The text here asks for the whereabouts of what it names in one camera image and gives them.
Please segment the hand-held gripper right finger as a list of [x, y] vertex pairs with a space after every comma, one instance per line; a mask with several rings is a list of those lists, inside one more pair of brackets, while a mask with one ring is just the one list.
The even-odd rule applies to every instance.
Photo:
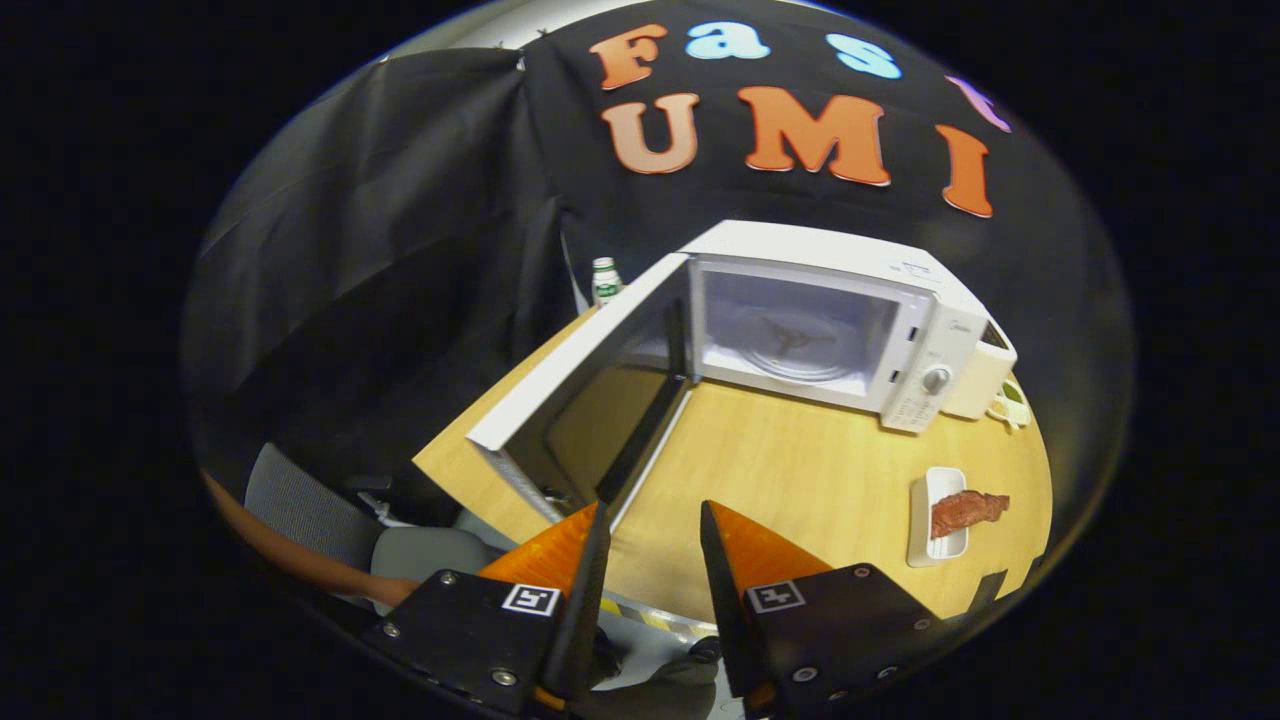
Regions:
[[710, 500], [700, 543], [748, 716], [844, 716], [945, 647], [945, 620], [870, 562], [832, 566]]

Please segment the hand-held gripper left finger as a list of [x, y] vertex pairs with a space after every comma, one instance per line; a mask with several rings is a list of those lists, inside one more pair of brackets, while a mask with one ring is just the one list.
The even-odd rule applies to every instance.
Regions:
[[434, 573], [361, 643], [468, 714], [566, 716], [591, 687], [609, 550], [591, 503], [481, 571]]

